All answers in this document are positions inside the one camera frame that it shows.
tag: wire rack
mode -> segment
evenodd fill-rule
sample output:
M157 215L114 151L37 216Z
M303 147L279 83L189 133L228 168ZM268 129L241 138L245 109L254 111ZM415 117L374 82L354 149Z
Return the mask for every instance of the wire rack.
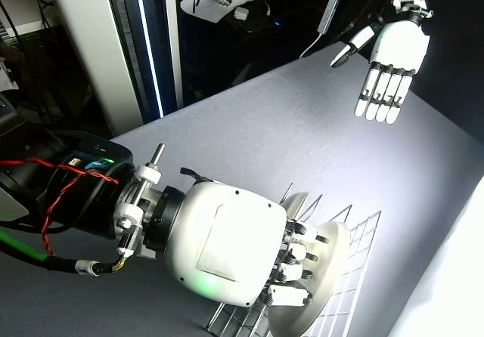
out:
M320 200L321 196L303 212L301 219L308 210L312 210L305 218L307 222L317 209ZM351 208L351 206L346 207L329 220L345 222L350 228L350 251L345 271L338 279L338 284L323 311L302 337L347 337L348 335L368 269L381 213L375 212L361 221L351 222L349 217ZM260 301L250 308L238 308L221 303L206 326L206 331L216 337L269 337L271 333L267 312L266 306Z

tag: white light strip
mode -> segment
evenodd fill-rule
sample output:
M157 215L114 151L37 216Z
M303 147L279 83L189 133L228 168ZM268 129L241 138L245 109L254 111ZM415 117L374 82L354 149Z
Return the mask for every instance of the white light strip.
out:
M146 16L144 14L143 0L138 0L139 12L141 15L141 24L143 25L144 40L146 41L146 49L148 52L148 60L150 61L151 76L153 77L154 92L157 95L158 110L160 111L160 118L163 118L163 108L161 107L160 90L158 88L157 72L154 69L153 54L151 53L150 36L148 35L148 26L146 24Z

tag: table surface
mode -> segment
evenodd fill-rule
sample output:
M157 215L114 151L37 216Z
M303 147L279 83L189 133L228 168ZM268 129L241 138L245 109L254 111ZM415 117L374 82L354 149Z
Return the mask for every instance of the table surface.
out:
M477 182L484 149L414 94L394 125L353 116L368 71L362 57L331 70L336 44L135 129L115 141L146 162L160 142L162 181L186 191L185 166L279 200L323 193L313 224L353 204L381 210L374 253L349 335L384 337ZM20 235L41 247L40 237ZM51 238L69 257L113 258L115 243L73 230ZM157 261L130 260L99 278L49 273L0 255L6 336L205 336L216 303L172 280Z

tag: gray table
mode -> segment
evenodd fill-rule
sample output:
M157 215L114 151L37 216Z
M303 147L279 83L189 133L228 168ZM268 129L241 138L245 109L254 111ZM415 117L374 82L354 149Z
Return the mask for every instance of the gray table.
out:
M182 166L279 200L324 194L314 224L349 204L382 210L351 337L384 337L452 222L484 174L484 149L410 94L395 125L353 116L368 71L354 56L327 65L339 45L229 89L116 139L136 162L167 144L167 184L187 190ZM40 237L21 235L41 247ZM110 260L112 242L70 231L52 237L71 257ZM130 260L116 276L54 274L0 255L0 331L11 336L205 336L216 307L166 275L163 258Z

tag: green cable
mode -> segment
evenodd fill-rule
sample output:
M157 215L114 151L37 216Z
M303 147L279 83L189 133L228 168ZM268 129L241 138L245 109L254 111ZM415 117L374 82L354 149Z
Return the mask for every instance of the green cable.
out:
M18 252L27 255L39 262L43 262L45 258L48 257L47 254L44 252L38 252L37 250L31 248L27 244L22 243L21 241L11 237L4 231L0 230L0 243L5 243L10 246L12 249L17 250Z

